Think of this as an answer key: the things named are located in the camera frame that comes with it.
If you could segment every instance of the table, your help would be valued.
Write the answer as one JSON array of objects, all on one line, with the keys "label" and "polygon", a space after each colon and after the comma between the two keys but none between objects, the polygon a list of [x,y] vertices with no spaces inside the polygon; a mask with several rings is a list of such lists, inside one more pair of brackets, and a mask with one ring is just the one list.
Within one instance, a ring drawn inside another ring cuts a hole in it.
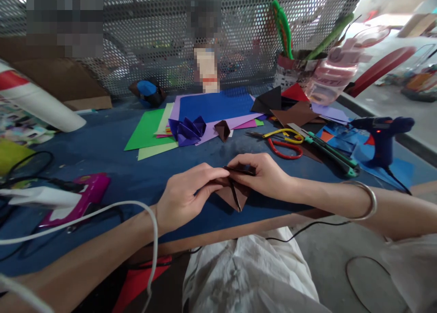
[{"label": "table", "polygon": [[[339,104],[334,104],[334,107],[341,108]],[[349,110],[345,111],[349,117],[356,116]],[[159,200],[167,179],[175,173],[183,172],[202,162],[220,167],[239,153],[270,152],[264,141],[258,142],[254,138],[244,136],[245,130],[235,130],[234,136],[226,143],[215,138],[199,146],[176,148],[138,162],[137,150],[123,149],[143,112],[139,103],[131,101],[112,110],[85,115],[85,127],[72,133],[58,134],[54,139],[37,147],[37,150],[48,150],[55,155],[54,164],[42,175],[72,180],[81,175],[106,172],[112,181],[103,203],[138,200],[152,205]],[[264,126],[258,127],[257,131],[268,132],[272,129],[267,121]],[[396,157],[415,165],[414,184],[437,180],[437,170],[419,157],[398,144],[395,145],[394,151]],[[282,160],[276,155],[272,157],[292,176],[322,182],[342,181],[340,176],[335,175],[325,165],[308,157],[304,156],[295,161]],[[370,186],[392,189],[365,172],[362,172],[357,180]],[[141,209],[132,205],[123,206],[122,210],[127,219]],[[0,230],[0,238],[28,235],[45,213],[42,210],[20,207]],[[255,192],[249,197],[243,212],[237,213],[217,195],[212,195],[198,217],[160,238],[160,254],[235,238],[257,230],[292,225],[303,218],[324,215],[326,212],[312,207],[280,202]],[[38,271],[118,223],[120,217],[117,214],[105,212],[73,233],[59,231],[35,239],[26,244],[20,253],[1,262],[0,271],[10,276]],[[16,246],[18,245],[0,247],[1,257],[13,251]],[[147,249],[138,255],[143,257],[146,252]]]}]

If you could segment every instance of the white cable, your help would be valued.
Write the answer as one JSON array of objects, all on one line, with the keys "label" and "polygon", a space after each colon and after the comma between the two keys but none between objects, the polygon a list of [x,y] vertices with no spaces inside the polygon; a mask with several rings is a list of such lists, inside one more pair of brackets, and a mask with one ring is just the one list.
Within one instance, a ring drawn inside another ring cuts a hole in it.
[{"label": "white cable", "polygon": [[[56,232],[56,231],[59,231],[61,229],[66,228],[66,227],[69,227],[69,226],[76,224],[80,221],[86,220],[90,217],[96,216],[97,214],[100,214],[104,211],[107,211],[108,209],[111,209],[115,206],[127,205],[127,204],[135,204],[135,205],[142,207],[144,210],[146,210],[149,213],[150,218],[152,219],[152,224],[153,224],[152,271],[150,273],[149,281],[147,283],[148,298],[146,301],[146,305],[144,305],[144,308],[142,310],[142,313],[144,313],[147,309],[147,306],[149,305],[150,299],[152,298],[152,281],[153,281],[153,277],[155,275],[156,261],[158,259],[158,224],[156,222],[155,214],[153,214],[153,211],[150,209],[149,206],[147,206],[146,204],[143,204],[142,202],[137,202],[137,201],[117,202],[117,203],[111,204],[109,206],[106,206],[98,211],[90,213],[88,215],[84,215],[79,219],[73,220],[71,222],[62,224],[58,227],[54,227],[52,229],[49,229],[49,230],[46,230],[43,232],[35,233],[35,234],[27,236],[27,237],[21,237],[21,238],[15,238],[15,239],[0,239],[0,245],[10,245],[10,244],[25,242],[25,241],[32,240],[32,239],[35,239],[38,237],[42,237],[42,236],[45,236],[49,233]],[[26,287],[20,285],[16,281],[13,281],[12,279],[0,274],[0,282],[3,283],[5,288],[7,288],[8,290],[10,290],[14,293],[17,293],[21,298],[23,298],[26,302],[28,302],[38,312],[40,312],[40,313],[53,313],[53,310],[46,303],[44,303],[41,299],[39,299],[32,291],[30,291]]]}]

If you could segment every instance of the scissor handle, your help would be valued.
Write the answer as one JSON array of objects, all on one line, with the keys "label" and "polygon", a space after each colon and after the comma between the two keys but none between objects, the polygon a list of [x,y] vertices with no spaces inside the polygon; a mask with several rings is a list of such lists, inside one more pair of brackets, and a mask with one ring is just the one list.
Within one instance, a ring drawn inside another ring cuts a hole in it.
[{"label": "scissor handle", "polygon": [[294,133],[295,135],[299,136],[299,138],[300,138],[300,140],[286,138],[285,140],[287,142],[291,142],[291,143],[295,143],[295,144],[301,144],[301,143],[304,142],[304,139],[305,139],[304,136],[301,135],[296,130],[293,130],[293,129],[279,129],[279,130],[276,130],[276,131],[273,131],[273,132],[270,132],[270,133],[266,133],[265,135],[263,135],[263,138],[268,138],[268,137],[270,137],[272,135],[275,135],[275,134],[281,133],[281,132],[291,132],[291,133]]},{"label": "scissor handle", "polygon": [[[270,148],[273,150],[273,152],[278,155],[279,157],[283,158],[283,159],[288,159],[288,160],[294,160],[294,159],[298,159],[301,158],[303,155],[303,151],[300,147],[297,147],[295,145],[291,145],[289,143],[286,142],[282,142],[282,141],[273,141],[272,139],[268,139]],[[278,151],[275,147],[275,145],[277,146],[281,146],[281,147],[285,147],[285,148],[289,148],[292,149],[296,152],[296,156],[289,156],[289,155],[284,155],[283,153],[281,153],[280,151]]]}]

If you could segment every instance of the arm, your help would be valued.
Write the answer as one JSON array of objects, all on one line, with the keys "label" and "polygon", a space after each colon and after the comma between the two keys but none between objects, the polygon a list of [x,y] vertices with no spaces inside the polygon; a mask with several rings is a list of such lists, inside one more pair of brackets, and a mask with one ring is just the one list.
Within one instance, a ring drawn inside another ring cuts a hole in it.
[{"label": "arm", "polygon": [[[347,218],[364,216],[370,209],[369,195],[360,187],[299,179],[287,175],[268,154],[243,154],[228,165],[256,167],[256,176],[231,173],[237,182],[263,195],[286,202],[310,205]],[[373,188],[378,210],[361,225],[393,240],[437,233],[437,205],[406,194]]]},{"label": "arm", "polygon": [[[158,236],[195,218],[209,195],[223,187],[208,182],[228,176],[228,171],[203,163],[171,177],[158,204],[151,207],[158,223]],[[113,270],[151,241],[152,220],[147,212],[141,212],[32,274],[22,285],[56,313],[71,312]],[[34,312],[10,292],[0,298],[0,311]]]}]

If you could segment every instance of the cardboard box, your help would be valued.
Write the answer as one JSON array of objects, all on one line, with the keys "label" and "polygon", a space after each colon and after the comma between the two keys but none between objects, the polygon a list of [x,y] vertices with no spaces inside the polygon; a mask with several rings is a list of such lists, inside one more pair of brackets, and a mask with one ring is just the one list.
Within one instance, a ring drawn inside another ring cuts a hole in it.
[{"label": "cardboard box", "polygon": [[0,38],[0,58],[72,110],[112,108],[89,70],[64,53],[63,46],[27,46],[25,36]]},{"label": "cardboard box", "polygon": [[437,18],[436,14],[414,14],[397,34],[398,38],[420,36]]}]

